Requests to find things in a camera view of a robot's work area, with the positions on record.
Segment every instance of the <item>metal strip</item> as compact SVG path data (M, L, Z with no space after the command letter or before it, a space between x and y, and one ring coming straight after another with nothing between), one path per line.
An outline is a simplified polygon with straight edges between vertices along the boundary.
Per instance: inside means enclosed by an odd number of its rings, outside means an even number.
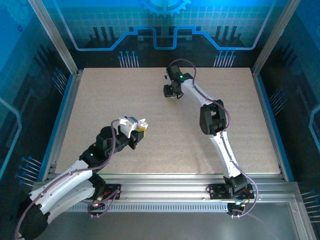
M282 178L261 176L254 180L261 196L285 193ZM206 188L209 184L224 183L221 174L111 174L105 181L121 184L120 200L126 202L235 202L232 199L210 200Z
M254 73L252 75L255 89L258 94L262 112L271 138L271 142L275 150L277 160L280 164L283 177L286 181L293 182L295 179L290 168L289 160L287 158L287 154L282 143L280 133L278 131L276 120L273 116L269 101L267 100L268 98L266 90L264 89L260 75L255 75Z
M165 180L188 180L194 182L203 179L219 179L223 181L223 174L218 173L101 173L99 175L105 180L160 180L161 182ZM270 181L277 183L284 182L283 176L280 173L248 173L248 175L255 180L266 180L267 183L270 183Z
M58 161L82 73L83 71L80 70L77 76L74 76L72 80L68 81L49 144L43 158L38 182L46 181L51 165L56 164Z
M300 0L291 0L288 1L286 6L284 7L280 17L278 18L276 24L274 25L274 28L266 41L265 45L263 46L263 49L260 52L260 55L258 56L254 66L253 66L253 74L258 75L258 73L261 71L262 67L266 63L270 53L274 49L278 39L282 35L282 33L285 30L285 27L287 26L288 22L290 21L292 15L294 14L297 6L299 5Z
M67 46L65 45L62 37L60 36L59 31L56 28L56 25L54 24L54 22L52 21L44 4L42 3L41 0L28 0L28 1L32 6L38 19L40 20L46 33L48 34L49 38L51 39L52 43L54 44L56 50L60 54L64 64L69 69L70 73L73 76L76 76L78 72L76 63L73 60L70 52L68 51Z
M110 203L107 203L92 213L101 213L109 205ZM226 213L228 205L223 202L114 202L109 211L111 213ZM78 203L66 212L86 213L88 205Z

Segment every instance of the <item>aluminum frame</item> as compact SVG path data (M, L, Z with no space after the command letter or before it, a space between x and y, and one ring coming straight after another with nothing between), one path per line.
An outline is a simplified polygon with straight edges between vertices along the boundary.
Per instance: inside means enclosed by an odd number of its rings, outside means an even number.
M279 20L277 21L266 45L254 65L253 71L253 79L256 84L262 110L265 114L270 136L278 155L278 161L283 170L283 175L252 174L250 176L258 184L260 191L258 204L289 203L300 239L313 240L316 239L316 236L309 221L308 213L304 207L298 185L295 182L284 181L284 179L288 180L288 175L281 158L281 151L276 143L276 137L272 130L271 120L268 119L268 114L266 114L266 103L262 98L262 91L257 80L257 74L267 60L299 2L300 0L291 0L282 11ZM79 72L78 74L78 68L41 0L29 0L29 3L55 45L64 63L71 74L73 74L72 85L70 86L70 90L66 93L67 100L63 109L62 118L54 136L51 153L42 179L42 181L46 181L48 178L55 175L51 170L53 170L59 159L61 145L63 143L73 104L77 95L82 72ZM224 182L222 174L101 174L101 176L105 178L108 183L122 184L120 201L124 203L175 203L186 201L190 203L221 202L221 200L210 200L209 194L205 189L208 184Z
M53 45L55 46L56 50L60 54L64 64L70 71L73 76L77 75L78 67L72 58L70 52L67 49L65 42L63 41L61 35L59 34L56 25L52 21L46 7L44 6L41 0L28 0L31 7L33 8L35 14L37 15L38 19L40 20L44 30L48 34L49 38L51 39Z
M270 36L268 37L263 49L261 50L254 66L253 73L258 75L266 63L271 51L274 49L276 43L284 32L288 22L290 21L292 15L294 14L296 8L298 7L300 0L289 0L281 12L277 22L274 25Z
M192 209L190 212L206 212L201 206L233 202L228 199L210 200L210 195L206 192L208 184L224 182L222 174L101 174L100 176L107 183L122 185L120 199L115 202L114 212L154 212L151 209L147 210L154 204L172 206L172 211L161 209L157 212L177 212L177 206L181 203L199 206L197 207L199 211ZM256 181L259 189L257 204L287 203L299 239L316 239L296 182L285 182L281 174L250 176ZM86 212L87 208L82 205L78 203L67 212ZM133 206L133 208L126 211L121 206Z

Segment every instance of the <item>enclosure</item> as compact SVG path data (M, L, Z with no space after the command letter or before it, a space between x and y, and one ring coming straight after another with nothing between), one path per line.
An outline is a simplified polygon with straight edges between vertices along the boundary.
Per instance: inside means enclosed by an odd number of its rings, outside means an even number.
M146 118L148 128L134 151L123 149L99 171L121 184L111 212L91 220L87 205L77 203L37 239L318 237L319 1L0 6L3 239L13 239L15 196L66 171L103 127L124 116ZM164 97L166 68L176 59L191 61L196 83L228 110L230 145L257 183L252 214L262 223L210 211L224 206L206 191L223 183L224 166L201 132L195 100ZM189 63L176 64L193 76Z

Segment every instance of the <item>glass panel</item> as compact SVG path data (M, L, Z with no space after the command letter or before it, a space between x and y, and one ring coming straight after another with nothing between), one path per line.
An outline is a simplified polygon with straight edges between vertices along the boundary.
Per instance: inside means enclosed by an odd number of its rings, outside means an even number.
M79 68L252 67L286 0L45 0Z
M261 76L302 192L319 190L320 1L301 0Z
M28 1L0 4L0 189L11 201L39 173L70 73Z

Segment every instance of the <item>cable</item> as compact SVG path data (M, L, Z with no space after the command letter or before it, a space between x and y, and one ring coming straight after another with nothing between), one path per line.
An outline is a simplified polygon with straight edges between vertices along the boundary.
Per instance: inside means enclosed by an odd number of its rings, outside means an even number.
M14 231L14 238L16 240L21 240L23 238L23 236L19 236L19 230L21 227L21 224L24 220L24 218L27 215L27 212L30 210L30 208L33 206L33 204L35 204L40 198L42 198L44 196L45 193L47 193L48 190L50 190L56 183L58 183L59 181L63 180L64 178L66 178L67 176L71 176L75 173L80 173L80 172L85 172L85 171L94 171L94 170L98 170L98 169L102 169L105 166L107 166L112 158L112 156L115 153L115 149L116 149L116 133L115 133L115 129L114 129L114 123L119 122L119 119L113 120L111 122L111 132L112 132L112 150L111 150L111 154L109 156L109 158L100 166L95 166L95 167L91 167L91 168L83 168L83 169L78 169L78 170L74 170L71 172L68 172L64 175L62 175L61 177L57 178L56 180L54 180L52 183L49 184L49 186L47 186L41 193L39 193L39 195L29 204L29 206L24 210L23 214L21 215L15 231Z
M239 209L233 209L233 211L239 212L239 213L243 213L243 212L244 212L244 211L241 211L241 210L239 210ZM253 215L253 214L251 214L251 213L248 213L248 216L250 216L250 217L254 218L255 220L257 220L258 222L262 223L262 225L264 225L264 227L265 227L266 229L268 229L269 232L270 232L273 236L275 236L278 240L281 240L280 237L278 236L278 234L275 233L272 228L270 228L268 225L266 225L266 223L265 223L262 219L260 219L259 217L255 216L255 215Z
M207 98L206 95L204 95L204 94L200 91L200 89L197 88L197 86L196 86L197 69L196 69L196 66L195 66L191 61L189 61L189 60L187 60L187 59L184 59L184 58L178 58L178 59L173 60L172 62L170 62L169 67L170 67L173 63L178 62L178 61L183 61L183 62L187 62L187 63L191 64L191 66L192 66L193 69L194 69L194 74L193 74L193 79L192 79L192 86L194 87L194 89L195 89L205 100L208 100L208 101L210 101L210 102L218 105L218 106L225 112L225 114L226 114L227 117L228 117L228 123L227 123L227 125L225 126L224 131L227 130L227 128L230 126L230 123L231 123L231 117L230 117L230 114L229 114L229 112L227 111L227 109L226 109L222 104L220 104L219 102L217 102L216 100L213 100L213 99L211 99L211 98Z
M88 211L88 214L90 214L92 218L99 218L99 217L105 215L105 214L109 211L112 203L113 203L114 200L116 199L117 194L118 194L119 192L120 192L120 191L119 191L118 189L115 190L110 196L108 196L105 200L103 200L103 201L101 202L101 203L104 203L104 202L108 201L111 197L113 197L112 201L110 202L110 205L107 207L107 209L106 209L103 213L100 213L100 214L97 213L96 215L93 215L93 213L92 213L91 211Z
M222 139L222 141L223 141L224 148L225 148L225 150L226 150L226 152L227 152L227 154L228 154L228 156L229 156L230 162L234 165L234 167L235 167L236 169L239 170L240 173L242 173L247 179L249 179L249 180L253 183L253 185L255 186L255 190L256 190L256 197L255 197L255 199L254 199L254 201L253 201L252 207L251 207L247 212L245 212L245 213L243 213L241 216L239 216L239 217L244 217L244 216L247 215L249 212L251 212L251 210L255 207L255 205L256 205L256 203L257 203L258 196L259 196L259 190L258 190L258 186L257 186L256 182L255 182L251 177L249 177L247 174L245 174L245 173L240 169L240 167L238 167L238 165L233 161L232 156L231 156L231 154L230 154L229 151L228 151L228 148L227 148L225 139L224 139L224 137L223 137L223 132L226 131L227 128L228 128L228 127L230 126L230 124L231 124L230 114L229 114L229 112L227 111L227 109L225 109L224 106L222 106L220 103L218 103L217 101L215 101L215 100L213 100L213 99L207 98L207 97L197 88L197 86L196 86L197 69L196 69L196 66L195 66L191 61L189 61L189 60L187 60L187 59L184 59L184 58L178 58L178 59L172 61L172 62L169 64L169 67L170 67L173 63L178 62L178 61L183 61L183 62L187 62L187 63L191 64L191 66L192 66L193 69L194 69L194 75L193 75L193 80L192 80L192 86L194 87L194 89L195 89L203 98L205 98L206 100L208 100L208 101L210 101L210 102L213 102L214 104L218 105L218 106L225 112L225 114L226 114L227 117L228 117L228 123L227 123L227 125L225 126L225 129L222 130L222 131L220 131L220 137L221 137L221 139Z
M249 193L249 191L247 189L243 189L242 191L248 196L247 204L249 204L250 203L250 193Z
M101 201L96 201L96 202L91 202L91 201L86 201L86 200L82 200L80 201L81 203L84 203L84 204L89 204L89 205L92 205L92 204L103 204L105 202L107 202L113 195L114 193L117 192L120 193L120 191L118 189L116 189L113 193L111 193L108 197L106 197L105 199L101 200Z
M258 186L257 186L257 183L256 183L250 176L248 176L246 173L244 173L244 172L240 169L240 167L233 161L232 156L231 156L231 154L230 154L230 152L229 152L229 150L228 150L228 148L227 148L225 138L223 137L223 131L220 132L220 137L221 137L221 139L222 139L222 142L223 142L224 148L225 148L225 150L226 150L226 153L227 153L228 156L229 156L230 162L234 165L234 167L235 167L236 169L239 170L240 173L242 173L247 179L249 179L249 180L253 183L253 185L255 186L256 196L255 196L255 199L254 199L254 201L253 201L253 204L252 204L251 208L250 208L247 212L245 212L245 213L243 213L241 216L239 216L239 217L241 218L241 217L244 217L245 215L247 215L249 212L251 212L251 210L255 207L255 205L256 205L256 203L257 203L258 196L259 196Z

